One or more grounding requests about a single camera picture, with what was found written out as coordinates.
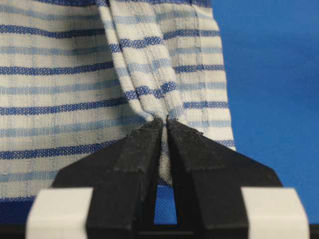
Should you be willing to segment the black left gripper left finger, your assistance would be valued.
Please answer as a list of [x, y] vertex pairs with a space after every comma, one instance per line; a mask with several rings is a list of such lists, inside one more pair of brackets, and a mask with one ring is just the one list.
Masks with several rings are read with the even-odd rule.
[[28, 239], [130, 239], [157, 170], [163, 122], [60, 169], [40, 190], [26, 223]]

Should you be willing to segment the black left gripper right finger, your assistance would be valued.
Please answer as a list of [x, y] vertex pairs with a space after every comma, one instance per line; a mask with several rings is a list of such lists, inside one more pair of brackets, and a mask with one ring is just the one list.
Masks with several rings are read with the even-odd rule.
[[196, 239], [307, 239], [295, 189], [276, 172], [175, 119], [167, 121], [178, 221]]

